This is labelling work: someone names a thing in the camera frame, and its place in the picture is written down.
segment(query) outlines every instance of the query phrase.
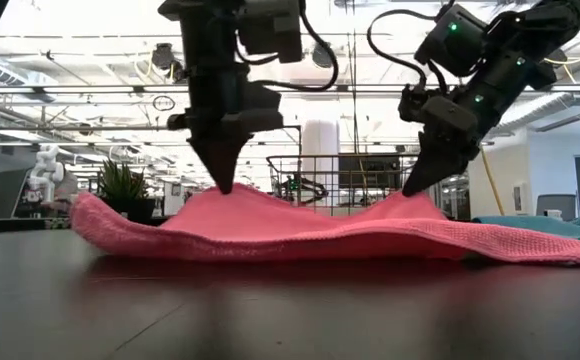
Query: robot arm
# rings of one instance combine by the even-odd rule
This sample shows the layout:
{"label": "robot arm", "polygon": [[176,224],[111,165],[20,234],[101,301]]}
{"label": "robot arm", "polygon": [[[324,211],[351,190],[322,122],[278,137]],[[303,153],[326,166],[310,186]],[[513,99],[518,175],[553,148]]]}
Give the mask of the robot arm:
{"label": "robot arm", "polygon": [[527,86],[547,89],[556,81],[544,59],[579,32],[580,0],[542,0],[527,11],[504,12],[490,24],[460,5],[445,6],[435,22],[415,59],[436,62],[455,76],[473,76],[450,92],[443,86],[426,90],[425,84],[404,89],[401,118],[424,124],[406,196],[463,173],[481,140]]}
{"label": "robot arm", "polygon": [[28,184],[32,190],[44,188],[44,201],[54,200],[55,183],[63,180],[63,165],[56,162],[59,147],[56,145],[43,145],[37,153],[37,163],[30,172]]}
{"label": "robot arm", "polygon": [[[337,59],[307,21],[305,0],[166,0],[159,13],[181,24],[190,96],[190,107],[185,114],[171,116],[168,129],[190,129],[188,142],[221,192],[230,193],[239,152],[252,133],[283,127],[281,94],[265,86],[327,90],[337,79]],[[330,56],[331,80],[316,88],[248,82],[250,64],[303,59],[300,19]],[[276,55],[262,62],[236,62],[237,33],[249,54]]]}

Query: plant pot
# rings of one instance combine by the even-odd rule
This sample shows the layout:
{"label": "plant pot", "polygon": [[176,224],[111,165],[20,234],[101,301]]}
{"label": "plant pot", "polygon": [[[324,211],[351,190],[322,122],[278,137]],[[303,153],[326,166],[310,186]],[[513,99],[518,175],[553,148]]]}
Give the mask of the plant pot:
{"label": "plant pot", "polygon": [[154,199],[106,199],[101,198],[106,205],[121,214],[126,219],[147,224],[154,211]]}

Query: potted plant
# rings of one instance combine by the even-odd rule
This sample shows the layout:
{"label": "potted plant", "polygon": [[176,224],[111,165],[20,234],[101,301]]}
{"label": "potted plant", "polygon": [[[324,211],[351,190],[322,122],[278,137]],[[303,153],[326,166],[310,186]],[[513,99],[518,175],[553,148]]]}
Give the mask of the potted plant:
{"label": "potted plant", "polygon": [[99,183],[101,199],[130,221],[147,223],[152,217],[154,199],[148,199],[143,171],[134,173],[127,164],[104,161]]}

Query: white humanoid robot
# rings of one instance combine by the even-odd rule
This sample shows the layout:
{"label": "white humanoid robot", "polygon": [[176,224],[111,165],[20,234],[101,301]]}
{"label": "white humanoid robot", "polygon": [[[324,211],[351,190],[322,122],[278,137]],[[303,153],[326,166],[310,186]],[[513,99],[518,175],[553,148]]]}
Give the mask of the white humanoid robot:
{"label": "white humanoid robot", "polygon": [[[30,172],[28,184],[31,190],[44,189],[43,201],[54,201],[55,183],[63,180],[64,169],[61,163],[57,163],[56,158],[59,147],[56,145],[42,145],[37,153],[37,163]],[[35,191],[28,192],[28,197],[36,197]],[[31,199],[30,202],[37,202],[39,199]]]}

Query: green plant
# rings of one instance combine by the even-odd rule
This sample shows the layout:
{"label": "green plant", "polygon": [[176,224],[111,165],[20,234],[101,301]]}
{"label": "green plant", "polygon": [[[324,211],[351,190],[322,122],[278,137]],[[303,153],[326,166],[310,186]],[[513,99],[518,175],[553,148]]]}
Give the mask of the green plant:
{"label": "green plant", "polygon": [[128,164],[119,166],[112,160],[104,161],[100,180],[101,193],[106,199],[135,200],[148,196],[143,171],[133,173]]}

